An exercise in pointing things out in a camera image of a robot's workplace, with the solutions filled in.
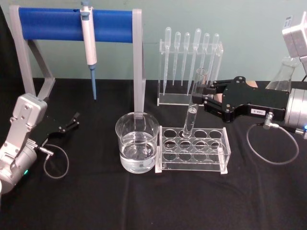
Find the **white cable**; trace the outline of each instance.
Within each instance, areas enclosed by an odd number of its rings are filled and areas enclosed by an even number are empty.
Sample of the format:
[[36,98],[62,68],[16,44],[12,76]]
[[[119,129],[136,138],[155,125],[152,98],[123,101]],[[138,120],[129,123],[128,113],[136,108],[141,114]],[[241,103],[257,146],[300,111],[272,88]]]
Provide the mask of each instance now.
[[62,148],[60,148],[60,147],[57,146],[57,145],[46,144],[45,146],[55,147],[55,148],[61,150],[61,151],[64,153],[64,155],[65,155],[65,157],[66,157],[66,160],[67,160],[67,169],[66,169],[65,173],[64,173],[63,175],[61,175],[61,176],[52,176],[52,175],[50,175],[50,174],[47,172],[47,170],[46,170],[46,163],[47,163],[47,161],[49,160],[49,157],[47,157],[46,160],[45,160],[45,162],[44,162],[44,172],[46,173],[47,176],[49,176],[49,177],[52,178],[52,179],[61,179],[61,178],[63,178],[64,176],[66,176],[66,174],[68,173],[68,169],[69,169],[69,159],[68,159],[67,153],[66,153]]
[[291,134],[290,134],[287,130],[285,130],[283,127],[280,127],[280,126],[279,126],[278,128],[279,128],[280,130],[282,130],[283,132],[285,132],[285,133],[291,138],[291,140],[292,140],[292,141],[294,142],[294,144],[295,144],[296,153],[295,153],[294,157],[291,158],[291,159],[289,159],[289,160],[287,160],[287,161],[284,161],[284,162],[273,162],[273,161],[269,161],[268,159],[265,159],[264,157],[260,156],[260,155],[253,149],[253,147],[251,146],[251,144],[250,144],[250,142],[249,142],[249,138],[248,138],[248,135],[249,135],[250,130],[251,130],[253,127],[255,127],[256,125],[257,125],[257,124],[253,124],[251,127],[249,127],[249,129],[248,129],[248,131],[247,131],[247,133],[246,133],[246,139],[247,139],[247,141],[248,141],[248,146],[250,147],[250,149],[251,149],[259,158],[261,158],[261,159],[263,159],[265,162],[270,163],[270,164],[273,164],[273,165],[285,165],[285,164],[289,164],[289,163],[291,163],[292,161],[294,161],[294,160],[297,158],[298,153],[299,153],[299,147],[298,147],[298,144],[297,144],[296,140],[294,139],[294,137],[291,136]]

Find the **acrylic pipette stand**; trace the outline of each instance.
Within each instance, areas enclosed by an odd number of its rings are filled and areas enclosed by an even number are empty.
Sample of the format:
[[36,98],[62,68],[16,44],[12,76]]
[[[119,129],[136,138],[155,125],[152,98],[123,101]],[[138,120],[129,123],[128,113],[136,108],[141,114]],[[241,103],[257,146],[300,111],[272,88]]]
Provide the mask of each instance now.
[[[188,80],[189,80],[189,75],[190,75],[190,66],[191,66],[192,55],[193,55],[193,43],[190,43],[189,48],[188,48],[188,56],[187,56],[187,61],[186,61],[186,66],[185,66],[185,71],[184,71],[184,78],[183,78],[184,82],[183,82],[183,85],[181,86],[181,69],[182,69],[182,59],[183,59],[183,54],[184,54],[183,39],[181,39],[181,43],[180,43],[180,47],[178,51],[177,70],[176,70],[174,85],[173,85],[173,63],[174,63],[174,56],[175,56],[175,47],[174,47],[173,41],[174,39],[172,38],[172,43],[169,49],[167,84],[166,84],[166,89],[164,93],[163,92],[163,83],[164,83],[163,79],[164,79],[164,69],[165,69],[165,45],[164,45],[164,41],[160,40],[157,105],[160,105],[160,104],[188,105],[189,104],[190,94],[187,95],[187,90],[188,90]],[[212,69],[209,73],[208,79],[210,81],[216,81],[218,77],[221,61],[222,61],[223,52],[224,50],[223,50],[223,45],[221,41],[218,42],[216,49],[212,49],[212,43],[209,43],[207,52],[203,50],[202,43],[200,43],[197,49],[193,76],[195,76],[196,70],[200,67],[201,57],[205,53],[206,54],[205,62],[203,66],[204,69],[210,69],[209,62],[211,60],[212,55],[214,55]]]

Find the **micropipette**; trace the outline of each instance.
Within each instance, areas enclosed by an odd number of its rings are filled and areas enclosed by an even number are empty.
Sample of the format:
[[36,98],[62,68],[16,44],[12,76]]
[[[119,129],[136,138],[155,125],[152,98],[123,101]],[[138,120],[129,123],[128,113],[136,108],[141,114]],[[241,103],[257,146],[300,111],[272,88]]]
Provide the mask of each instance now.
[[184,42],[183,42],[184,53],[183,53],[182,68],[181,68],[181,86],[183,83],[184,70],[186,68],[189,45],[190,45],[190,33],[187,32],[184,34]]
[[209,45],[209,40],[210,40],[210,34],[205,33],[205,35],[203,36],[203,41],[202,41],[202,55],[201,55],[201,65],[200,65],[200,69],[203,69],[203,65],[205,63],[205,57],[207,54],[207,48]]
[[174,54],[174,64],[173,64],[173,85],[174,85],[175,75],[176,75],[178,51],[179,51],[179,47],[180,47],[180,38],[181,38],[181,33],[176,32],[175,33],[175,42],[174,42],[175,54]]
[[208,69],[208,80],[207,80],[208,85],[211,84],[212,66],[213,66],[215,51],[216,51],[216,48],[219,42],[219,38],[220,38],[219,34],[215,34],[213,37],[213,41],[212,41],[212,53],[211,53],[209,69]]
[[201,29],[196,29],[195,34],[194,34],[194,41],[193,41],[193,56],[192,56],[187,95],[189,94],[192,79],[193,79],[196,53],[197,53],[198,46],[200,45],[200,39],[201,39]]
[[94,100],[96,100],[96,82],[95,82],[95,67],[97,63],[93,8],[89,7],[89,1],[81,1],[82,8],[80,9],[83,40],[85,45],[85,55],[88,68],[91,70],[92,88]]
[[171,35],[172,29],[171,27],[167,27],[165,29],[165,64],[164,64],[164,78],[163,78],[163,95],[165,94],[166,89],[166,81],[167,81],[167,69],[168,69],[168,55],[169,55],[169,48],[171,46]]

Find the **blue foam padding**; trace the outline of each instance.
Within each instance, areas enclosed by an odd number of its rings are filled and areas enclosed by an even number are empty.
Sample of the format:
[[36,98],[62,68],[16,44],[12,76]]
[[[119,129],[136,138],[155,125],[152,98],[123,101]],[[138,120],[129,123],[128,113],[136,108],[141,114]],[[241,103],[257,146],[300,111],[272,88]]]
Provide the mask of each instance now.
[[[79,9],[19,8],[25,40],[83,41]],[[132,43],[132,11],[94,10],[97,42]]]

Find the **white label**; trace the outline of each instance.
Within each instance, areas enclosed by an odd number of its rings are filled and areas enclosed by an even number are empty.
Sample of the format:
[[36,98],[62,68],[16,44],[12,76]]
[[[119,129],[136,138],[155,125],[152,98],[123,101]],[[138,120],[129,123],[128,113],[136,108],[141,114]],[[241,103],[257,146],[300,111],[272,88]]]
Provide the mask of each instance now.
[[262,115],[265,116],[265,110],[260,110],[260,109],[251,109],[250,111],[252,114],[257,114],[257,115]]
[[283,28],[284,29],[289,28],[291,26],[291,21],[292,21],[292,16],[287,17],[286,21],[284,22]]

